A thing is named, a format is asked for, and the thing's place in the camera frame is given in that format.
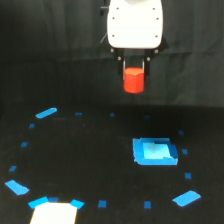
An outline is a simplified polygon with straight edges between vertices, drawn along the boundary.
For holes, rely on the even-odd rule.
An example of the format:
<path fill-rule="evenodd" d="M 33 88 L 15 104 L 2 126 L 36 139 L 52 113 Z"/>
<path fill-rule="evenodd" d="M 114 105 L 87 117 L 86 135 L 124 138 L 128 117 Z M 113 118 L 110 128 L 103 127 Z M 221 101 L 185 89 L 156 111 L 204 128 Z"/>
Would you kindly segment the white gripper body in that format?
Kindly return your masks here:
<path fill-rule="evenodd" d="M 105 39 L 119 61 L 124 51 L 144 50 L 145 59 L 168 48 L 163 36 L 162 0 L 103 0 L 100 15 L 107 15 Z"/>

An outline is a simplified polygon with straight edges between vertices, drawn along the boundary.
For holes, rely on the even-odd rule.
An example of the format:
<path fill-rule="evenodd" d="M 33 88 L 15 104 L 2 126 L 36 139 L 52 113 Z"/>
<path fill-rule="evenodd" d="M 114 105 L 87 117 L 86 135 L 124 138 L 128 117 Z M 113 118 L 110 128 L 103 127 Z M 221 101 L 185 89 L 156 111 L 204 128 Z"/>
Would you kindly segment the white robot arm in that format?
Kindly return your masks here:
<path fill-rule="evenodd" d="M 125 79 L 124 51 L 143 50 L 142 68 L 149 74 L 153 57 L 168 48 L 163 36 L 164 18 L 162 0 L 109 0 L 100 7 L 107 14 L 106 34 L 111 53 L 118 62 L 118 74 Z"/>

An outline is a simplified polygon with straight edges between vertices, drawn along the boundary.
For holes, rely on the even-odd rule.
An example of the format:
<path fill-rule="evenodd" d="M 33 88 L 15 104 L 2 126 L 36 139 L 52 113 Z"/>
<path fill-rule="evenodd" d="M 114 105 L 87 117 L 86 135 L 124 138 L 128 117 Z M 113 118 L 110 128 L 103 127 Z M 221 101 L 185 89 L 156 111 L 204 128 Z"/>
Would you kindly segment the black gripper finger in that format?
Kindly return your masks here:
<path fill-rule="evenodd" d="M 121 80 L 123 81 L 125 78 L 125 69 L 126 69 L 126 62 L 125 59 L 122 61 L 122 66 L 121 66 Z"/>
<path fill-rule="evenodd" d="M 149 73 L 150 73 L 150 61 L 145 61 L 144 59 L 143 59 L 143 61 L 142 61 L 142 69 L 143 69 L 143 71 L 144 71 L 144 79 L 146 80 L 146 77 L 149 75 Z"/>

